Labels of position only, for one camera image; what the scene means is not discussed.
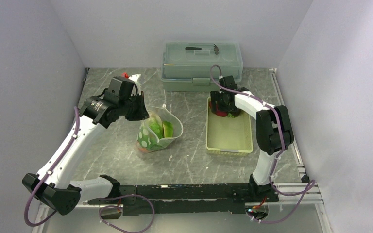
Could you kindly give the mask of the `clear dotted zip bag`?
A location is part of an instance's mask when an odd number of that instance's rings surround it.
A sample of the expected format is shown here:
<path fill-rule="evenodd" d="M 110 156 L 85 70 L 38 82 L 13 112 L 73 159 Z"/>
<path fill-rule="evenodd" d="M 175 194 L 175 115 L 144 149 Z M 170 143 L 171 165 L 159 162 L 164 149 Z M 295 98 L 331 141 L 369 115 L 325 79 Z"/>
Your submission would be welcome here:
<path fill-rule="evenodd" d="M 181 121 L 167 108 L 147 106 L 146 109 L 149 118 L 141 122 L 136 141 L 142 153 L 165 149 L 183 134 Z"/>

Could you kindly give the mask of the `green cabbage leaf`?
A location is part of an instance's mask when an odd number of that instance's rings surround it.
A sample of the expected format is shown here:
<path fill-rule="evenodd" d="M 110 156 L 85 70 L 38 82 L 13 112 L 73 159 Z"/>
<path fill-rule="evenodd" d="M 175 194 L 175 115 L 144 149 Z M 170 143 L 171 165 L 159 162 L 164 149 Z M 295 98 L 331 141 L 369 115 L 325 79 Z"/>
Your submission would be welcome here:
<path fill-rule="evenodd" d="M 160 140 L 164 137 L 162 123 L 157 114 L 151 114 L 148 119 L 142 121 L 137 135 L 137 146 L 148 148 L 150 152 L 161 150 L 163 146 Z"/>

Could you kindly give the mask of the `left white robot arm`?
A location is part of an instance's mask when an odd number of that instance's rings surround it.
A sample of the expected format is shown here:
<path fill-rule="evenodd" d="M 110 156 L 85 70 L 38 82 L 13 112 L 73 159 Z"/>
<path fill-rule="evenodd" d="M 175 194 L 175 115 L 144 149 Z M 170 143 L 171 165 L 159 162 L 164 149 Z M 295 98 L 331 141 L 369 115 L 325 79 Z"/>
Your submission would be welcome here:
<path fill-rule="evenodd" d="M 116 179 L 100 175 L 92 180 L 73 181 L 72 176 L 89 147 L 112 123 L 121 117 L 128 121 L 149 117 L 140 76 L 115 76 L 100 95 L 83 102 L 77 122 L 55 154 L 36 174 L 27 173 L 22 179 L 34 198 L 61 215 L 84 201 L 103 199 L 113 204 L 119 200 L 120 183 Z"/>

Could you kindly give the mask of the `watermelon slice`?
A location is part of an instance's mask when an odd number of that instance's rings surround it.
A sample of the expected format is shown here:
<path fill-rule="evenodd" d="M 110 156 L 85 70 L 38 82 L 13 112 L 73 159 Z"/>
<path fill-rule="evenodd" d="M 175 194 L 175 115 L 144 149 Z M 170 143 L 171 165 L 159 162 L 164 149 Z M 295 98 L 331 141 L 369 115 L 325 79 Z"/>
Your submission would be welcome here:
<path fill-rule="evenodd" d="M 164 138 L 172 138 L 174 134 L 173 125 L 168 121 L 163 121 L 162 125 Z"/>

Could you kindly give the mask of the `orange peach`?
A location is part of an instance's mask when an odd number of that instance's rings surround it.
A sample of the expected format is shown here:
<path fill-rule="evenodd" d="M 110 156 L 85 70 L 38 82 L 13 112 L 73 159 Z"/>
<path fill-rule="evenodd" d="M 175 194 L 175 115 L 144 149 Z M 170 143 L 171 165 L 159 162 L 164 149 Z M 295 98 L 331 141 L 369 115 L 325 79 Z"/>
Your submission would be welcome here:
<path fill-rule="evenodd" d="M 141 153 L 145 154 L 145 153 L 149 153 L 150 151 L 148 150 L 148 148 L 144 148 L 144 147 L 138 147 L 137 148 Z"/>

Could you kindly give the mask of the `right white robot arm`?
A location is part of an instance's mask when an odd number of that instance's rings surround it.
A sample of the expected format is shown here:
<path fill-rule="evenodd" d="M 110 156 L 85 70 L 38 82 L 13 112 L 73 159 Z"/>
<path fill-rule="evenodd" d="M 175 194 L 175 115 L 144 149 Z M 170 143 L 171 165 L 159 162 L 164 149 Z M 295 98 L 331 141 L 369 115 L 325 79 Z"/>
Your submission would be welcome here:
<path fill-rule="evenodd" d="M 232 76 L 219 76 L 218 91 L 210 93 L 211 112 L 225 116 L 238 116 L 242 112 L 256 120 L 256 141 L 260 155 L 248 188 L 253 201 L 261 201 L 267 195 L 265 185 L 272 185 L 274 170 L 281 154 L 294 141 L 287 107 L 271 105 L 254 96 L 245 88 L 239 89 Z"/>

